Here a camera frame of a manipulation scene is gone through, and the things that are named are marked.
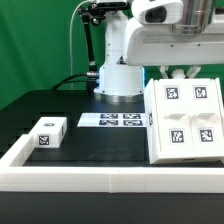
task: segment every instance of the white box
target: white box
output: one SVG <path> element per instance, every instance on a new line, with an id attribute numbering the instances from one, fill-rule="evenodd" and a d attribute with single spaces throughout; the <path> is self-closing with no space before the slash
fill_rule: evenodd
<path id="1" fill-rule="evenodd" d="M 224 157 L 219 80 L 150 80 L 144 92 L 150 163 Z"/>
<path id="2" fill-rule="evenodd" d="M 36 148 L 58 148 L 66 131 L 66 117 L 42 117 L 29 134 Z"/>

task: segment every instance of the cable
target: cable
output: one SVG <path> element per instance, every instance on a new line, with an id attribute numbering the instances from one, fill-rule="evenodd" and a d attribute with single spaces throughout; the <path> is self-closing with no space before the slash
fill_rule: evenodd
<path id="1" fill-rule="evenodd" d="M 61 86 L 62 84 L 66 83 L 67 81 L 74 79 L 74 78 L 78 78 L 78 77 L 86 77 L 86 74 L 75 74 L 75 75 L 71 75 L 65 79 L 63 79 L 61 82 L 59 82 L 58 84 L 54 85 L 51 90 L 57 90 L 59 86 Z"/>
<path id="2" fill-rule="evenodd" d="M 57 90 L 63 84 L 67 84 L 67 83 L 80 83 L 80 82 L 86 83 L 86 81 L 82 81 L 82 80 L 78 80 L 78 81 L 66 81 L 66 82 L 58 83 L 57 85 L 53 86 L 51 90 Z"/>
<path id="3" fill-rule="evenodd" d="M 74 18 L 75 18 L 75 14 L 77 13 L 78 9 L 85 3 L 91 3 L 91 2 L 94 2 L 94 0 L 87 0 L 87 1 L 84 1 L 84 2 L 81 2 L 74 10 L 73 14 L 72 14 L 72 18 L 71 18 L 71 22 L 70 22 L 70 31 L 69 31 L 69 49 L 70 49 L 70 63 L 71 63 L 71 71 L 70 71 L 70 74 L 72 76 L 73 74 L 73 42 L 72 42 L 72 39 L 73 39 L 73 23 L 74 23 Z"/>

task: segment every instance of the green backdrop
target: green backdrop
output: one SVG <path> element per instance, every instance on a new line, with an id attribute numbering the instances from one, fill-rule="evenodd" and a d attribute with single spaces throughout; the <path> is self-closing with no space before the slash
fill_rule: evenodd
<path id="1" fill-rule="evenodd" d="M 76 0 L 0 0 L 0 109 L 30 90 L 50 89 L 70 75 L 69 25 Z M 224 6 L 224 0 L 218 1 Z M 74 73 L 88 61 L 82 22 L 74 24 Z M 97 64 L 104 61 L 104 29 L 92 28 Z M 147 76 L 159 77 L 156 68 Z M 224 65 L 204 66 L 199 77 L 220 77 Z"/>

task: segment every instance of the black table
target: black table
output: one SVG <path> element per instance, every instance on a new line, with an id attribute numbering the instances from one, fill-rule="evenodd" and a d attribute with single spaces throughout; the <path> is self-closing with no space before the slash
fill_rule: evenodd
<path id="1" fill-rule="evenodd" d="M 0 155 L 43 116 L 65 116 L 59 149 L 35 149 L 25 166 L 149 167 L 145 128 L 77 128 L 82 113 L 143 113 L 143 102 L 99 101 L 82 91 L 32 91 L 0 111 Z M 223 167 L 221 162 L 170 164 Z M 1 223 L 223 223 L 223 194 L 0 192 Z"/>

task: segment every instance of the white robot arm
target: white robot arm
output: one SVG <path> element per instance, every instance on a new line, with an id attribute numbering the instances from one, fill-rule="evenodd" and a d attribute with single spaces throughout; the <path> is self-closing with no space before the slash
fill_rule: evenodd
<path id="1" fill-rule="evenodd" d="M 191 65 L 187 75 L 193 78 L 201 65 L 223 63 L 224 13 L 215 13 L 215 3 L 216 0 L 96 0 L 94 7 L 107 13 L 105 63 L 100 68 L 95 94 L 113 101 L 141 96 L 142 66 L 159 66 L 167 78 L 170 65 Z M 130 4 L 131 19 L 116 10 Z"/>

